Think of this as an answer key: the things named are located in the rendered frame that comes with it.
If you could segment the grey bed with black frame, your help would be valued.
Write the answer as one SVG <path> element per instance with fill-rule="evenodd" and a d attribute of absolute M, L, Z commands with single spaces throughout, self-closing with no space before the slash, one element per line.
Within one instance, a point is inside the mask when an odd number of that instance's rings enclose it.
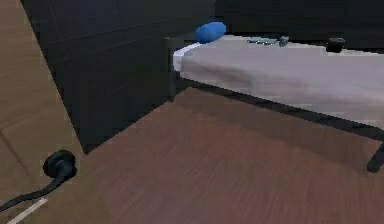
<path fill-rule="evenodd" d="M 384 54 L 233 35 L 167 42 L 177 78 L 384 131 Z"/>

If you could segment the flat teal book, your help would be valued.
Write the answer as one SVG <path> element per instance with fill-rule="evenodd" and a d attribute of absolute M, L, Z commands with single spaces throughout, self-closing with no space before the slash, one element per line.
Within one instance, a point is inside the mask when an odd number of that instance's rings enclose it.
<path fill-rule="evenodd" d="M 264 38 L 264 37 L 251 37 L 247 40 L 248 43 L 261 44 L 261 45 L 273 45 L 278 42 L 278 39 Z"/>

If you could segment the blue pillow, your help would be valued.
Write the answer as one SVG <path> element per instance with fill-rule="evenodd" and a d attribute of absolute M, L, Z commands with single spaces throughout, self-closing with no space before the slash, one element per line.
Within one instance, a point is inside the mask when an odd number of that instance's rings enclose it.
<path fill-rule="evenodd" d="M 210 22 L 195 30 L 195 39 L 200 44 L 206 44 L 220 39 L 226 33 L 226 25 L 222 22 Z"/>

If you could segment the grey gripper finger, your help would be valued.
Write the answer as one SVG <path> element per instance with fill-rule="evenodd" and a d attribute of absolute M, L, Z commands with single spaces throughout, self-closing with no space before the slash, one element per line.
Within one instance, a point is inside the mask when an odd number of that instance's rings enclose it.
<path fill-rule="evenodd" d="M 21 224 L 21 222 L 30 214 L 38 210 L 47 202 L 46 198 L 41 198 L 37 202 L 34 202 L 31 206 L 26 208 L 23 212 L 19 213 L 16 217 L 12 218 L 6 224 Z"/>
<path fill-rule="evenodd" d="M 76 157 L 67 150 L 59 150 L 46 158 L 43 164 L 44 174 L 52 181 L 37 191 L 19 195 L 0 206 L 0 212 L 14 207 L 21 202 L 34 200 L 48 195 L 77 174 Z"/>

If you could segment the small black round object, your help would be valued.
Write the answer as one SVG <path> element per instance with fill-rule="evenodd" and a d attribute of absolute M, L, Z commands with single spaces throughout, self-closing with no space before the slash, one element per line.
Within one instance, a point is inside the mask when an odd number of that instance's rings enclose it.
<path fill-rule="evenodd" d="M 327 40 L 326 51 L 331 53 L 340 53 L 345 46 L 345 39 L 341 37 L 332 37 Z"/>

